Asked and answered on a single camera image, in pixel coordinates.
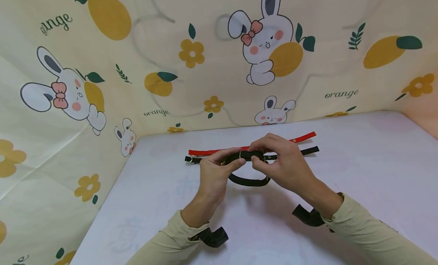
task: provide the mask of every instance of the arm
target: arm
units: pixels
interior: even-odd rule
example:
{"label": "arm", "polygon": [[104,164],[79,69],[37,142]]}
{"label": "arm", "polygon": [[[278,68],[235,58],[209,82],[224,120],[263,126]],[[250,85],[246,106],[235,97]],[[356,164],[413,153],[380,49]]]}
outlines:
{"label": "arm", "polygon": [[208,221],[225,198],[230,174],[245,164],[244,159],[221,166],[240,148],[221,150],[201,161],[198,193],[182,211],[177,211],[164,229],[148,241],[126,265],[176,265],[195,250],[196,234],[208,228]]}
{"label": "arm", "polygon": [[276,152],[279,158],[266,164],[253,156],[253,168],[269,176],[312,205],[335,233],[354,244],[372,264],[438,264],[425,251],[397,231],[371,216],[346,195],[338,195],[317,179],[293,142],[269,133],[251,144],[249,151]]}
{"label": "arm", "polygon": [[302,198],[322,215],[329,228],[355,245],[372,264],[438,264],[409,239],[376,219],[347,195],[343,198],[322,181],[315,181]]}

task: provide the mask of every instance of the yellow flower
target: yellow flower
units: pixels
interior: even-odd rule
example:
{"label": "yellow flower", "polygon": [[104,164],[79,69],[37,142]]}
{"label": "yellow flower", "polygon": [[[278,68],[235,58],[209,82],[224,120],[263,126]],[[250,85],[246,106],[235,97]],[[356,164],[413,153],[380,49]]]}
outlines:
{"label": "yellow flower", "polygon": [[14,150],[12,142],[0,139],[0,178],[12,176],[17,171],[15,164],[20,164],[25,160],[26,153]]}
{"label": "yellow flower", "polygon": [[182,132],[182,131],[184,131],[184,129],[179,127],[169,127],[169,129],[167,129],[167,132],[169,133]]}
{"label": "yellow flower", "polygon": [[204,101],[205,112],[219,113],[220,108],[224,106],[224,102],[220,101],[217,96],[211,96],[210,100]]}
{"label": "yellow flower", "polygon": [[345,115],[348,115],[348,112],[336,112],[336,113],[333,113],[331,115],[326,115],[326,116],[345,116]]}
{"label": "yellow flower", "polygon": [[83,197],[83,202],[89,201],[100,190],[99,175],[83,176],[78,180],[79,187],[75,190],[76,197]]}
{"label": "yellow flower", "polygon": [[424,77],[416,77],[401,92],[409,92],[412,97],[420,97],[423,94],[430,94],[433,90],[430,85],[433,80],[435,80],[435,75],[432,73],[426,74]]}
{"label": "yellow flower", "polygon": [[178,56],[182,61],[185,61],[188,68],[193,68],[196,64],[204,63],[204,46],[202,43],[195,41],[191,42],[189,39],[185,39],[181,42],[182,51],[179,52]]}
{"label": "yellow flower", "polygon": [[76,251],[71,251],[70,253],[66,254],[63,259],[59,260],[54,265],[70,265],[71,260],[75,256]]}

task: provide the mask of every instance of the white tabletop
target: white tabletop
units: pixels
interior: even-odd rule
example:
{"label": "white tabletop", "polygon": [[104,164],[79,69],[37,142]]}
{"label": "white tabletop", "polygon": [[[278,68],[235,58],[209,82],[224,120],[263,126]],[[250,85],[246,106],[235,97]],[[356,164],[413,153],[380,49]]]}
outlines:
{"label": "white tabletop", "polygon": [[[438,143],[405,116],[374,112],[293,124],[145,136],[138,141],[71,265],[123,265],[191,201],[199,165],[184,162],[189,149],[248,146],[266,133],[291,139],[315,131],[300,149],[315,175],[347,193],[376,217],[438,259]],[[247,163],[236,175],[261,179]],[[309,227],[291,215],[306,204],[271,181],[265,187],[228,182],[211,229],[224,227],[220,248],[201,245],[191,265],[366,264],[325,226]]]}

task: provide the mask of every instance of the fingers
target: fingers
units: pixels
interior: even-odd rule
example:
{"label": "fingers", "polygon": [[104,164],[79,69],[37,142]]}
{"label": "fingers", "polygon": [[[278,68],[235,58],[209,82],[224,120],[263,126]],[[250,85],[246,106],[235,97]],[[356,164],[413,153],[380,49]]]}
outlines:
{"label": "fingers", "polygon": [[219,150],[213,155],[208,156],[208,160],[214,164],[220,165],[223,161],[227,159],[228,156],[240,152],[240,147],[233,147],[228,149]]}
{"label": "fingers", "polygon": [[271,164],[261,161],[256,156],[251,157],[252,167],[259,172],[264,173],[266,176],[270,177],[270,170],[272,168]]}
{"label": "fingers", "polygon": [[240,167],[245,165],[245,163],[246,163],[245,159],[236,159],[236,160],[231,161],[230,164],[225,165],[223,167],[227,169],[227,173],[229,176],[229,175],[231,175],[232,172],[236,171],[237,169],[239,169]]}
{"label": "fingers", "polygon": [[248,151],[251,152],[251,151],[254,151],[255,149],[257,149],[257,150],[269,149],[270,151],[276,152],[278,154],[279,149],[281,149],[280,143],[281,143],[280,141],[278,141],[275,138],[272,138],[272,136],[270,134],[268,134],[268,135],[264,136],[263,138],[260,138],[257,141],[254,141],[253,143],[251,143]]}

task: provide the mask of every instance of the sleeve cuff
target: sleeve cuff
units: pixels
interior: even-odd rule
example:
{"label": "sleeve cuff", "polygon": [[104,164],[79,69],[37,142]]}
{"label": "sleeve cuff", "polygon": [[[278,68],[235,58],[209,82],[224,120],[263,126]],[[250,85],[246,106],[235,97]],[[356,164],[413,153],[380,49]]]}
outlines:
{"label": "sleeve cuff", "polygon": [[208,223],[199,228],[189,227],[181,218],[181,210],[169,219],[167,226],[162,230],[166,235],[171,237],[180,247],[186,247],[192,244],[199,243],[198,241],[190,241],[189,239],[196,236],[198,233],[208,228]]}

